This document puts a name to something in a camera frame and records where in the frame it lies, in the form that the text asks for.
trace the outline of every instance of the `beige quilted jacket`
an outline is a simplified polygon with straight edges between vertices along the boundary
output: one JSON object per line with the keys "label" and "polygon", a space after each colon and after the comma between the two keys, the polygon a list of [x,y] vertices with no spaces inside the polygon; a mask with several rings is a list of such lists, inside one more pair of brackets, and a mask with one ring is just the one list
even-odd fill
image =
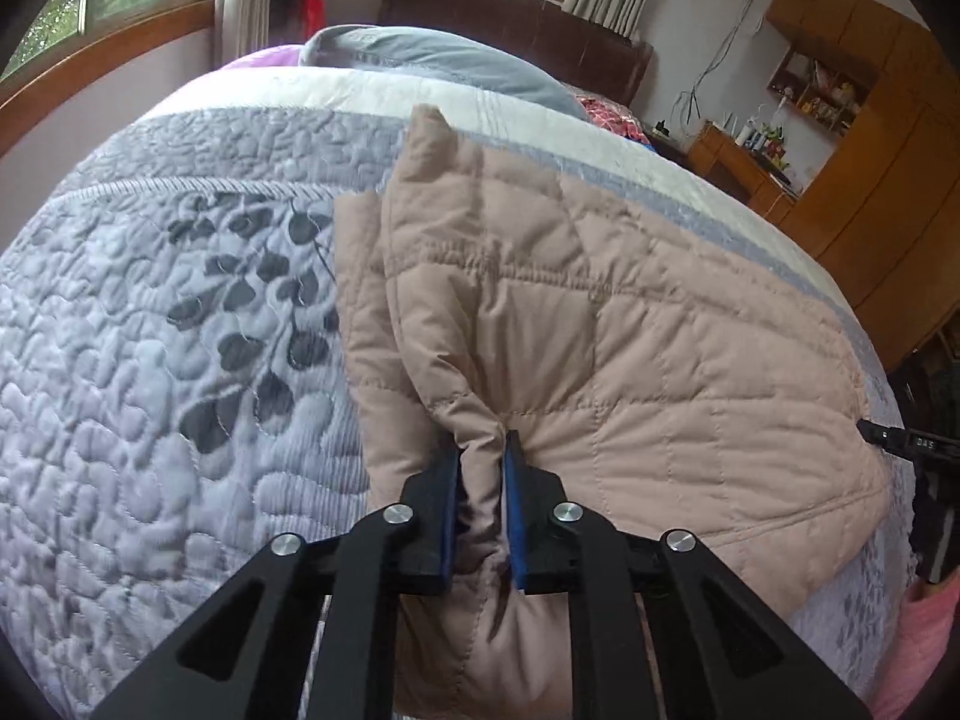
{"label": "beige quilted jacket", "polygon": [[426,106],[383,196],[338,199],[335,230],[371,507],[438,425],[464,450],[469,529],[448,596],[404,603],[398,710],[569,716],[565,599],[510,585],[507,429],[572,500],[640,536],[690,529],[781,615],[885,513],[850,344],[761,266]]}

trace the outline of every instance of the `dark brown wooden headboard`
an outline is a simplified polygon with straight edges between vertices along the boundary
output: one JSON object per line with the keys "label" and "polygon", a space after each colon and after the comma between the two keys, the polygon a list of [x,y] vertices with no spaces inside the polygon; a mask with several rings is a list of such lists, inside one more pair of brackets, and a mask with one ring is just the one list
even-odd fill
{"label": "dark brown wooden headboard", "polygon": [[653,49],[548,0],[383,0],[377,23],[454,32],[519,56],[564,83],[629,105]]}

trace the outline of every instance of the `quilted bedspread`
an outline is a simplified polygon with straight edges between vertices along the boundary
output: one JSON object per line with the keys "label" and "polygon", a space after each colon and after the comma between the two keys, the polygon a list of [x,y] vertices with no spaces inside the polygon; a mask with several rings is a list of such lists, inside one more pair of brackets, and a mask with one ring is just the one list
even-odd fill
{"label": "quilted bedspread", "polygon": [[[872,418],[899,424],[832,279],[636,143],[443,81],[205,76],[81,163],[0,257],[0,628],[65,717],[89,714],[271,536],[325,538],[364,513],[332,201],[384,187],[414,103],[824,301],[863,367]],[[860,694],[909,575],[912,469],[890,463],[884,522],[791,620]]]}

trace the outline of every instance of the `red cloth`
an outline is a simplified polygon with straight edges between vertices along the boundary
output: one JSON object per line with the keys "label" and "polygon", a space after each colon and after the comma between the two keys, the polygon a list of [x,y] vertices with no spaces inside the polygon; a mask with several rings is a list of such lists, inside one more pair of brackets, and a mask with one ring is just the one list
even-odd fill
{"label": "red cloth", "polygon": [[640,129],[640,121],[630,109],[600,95],[577,95],[580,105],[587,110],[590,120],[622,138],[650,146],[650,141]]}
{"label": "red cloth", "polygon": [[326,0],[304,0],[304,40],[326,27]]}
{"label": "red cloth", "polygon": [[920,583],[907,591],[896,623],[896,641],[869,702],[874,720],[896,720],[917,697],[947,651],[958,602],[960,571],[929,598],[920,598]]}

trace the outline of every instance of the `silver bolt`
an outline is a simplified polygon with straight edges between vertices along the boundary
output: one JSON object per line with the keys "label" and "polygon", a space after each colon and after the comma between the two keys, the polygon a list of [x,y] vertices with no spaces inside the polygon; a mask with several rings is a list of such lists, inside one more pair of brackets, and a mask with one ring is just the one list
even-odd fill
{"label": "silver bolt", "polygon": [[299,550],[301,543],[302,539],[296,533],[281,533],[270,542],[270,548],[275,555],[284,557],[293,555],[294,552]]}
{"label": "silver bolt", "polygon": [[670,531],[666,545],[674,552],[689,552],[697,545],[697,538],[690,531]]}
{"label": "silver bolt", "polygon": [[400,525],[414,518],[414,509],[405,503],[395,503],[383,509],[383,518],[391,525]]}
{"label": "silver bolt", "polygon": [[553,515],[560,522],[576,522],[584,515],[584,508],[579,504],[565,501],[555,505]]}

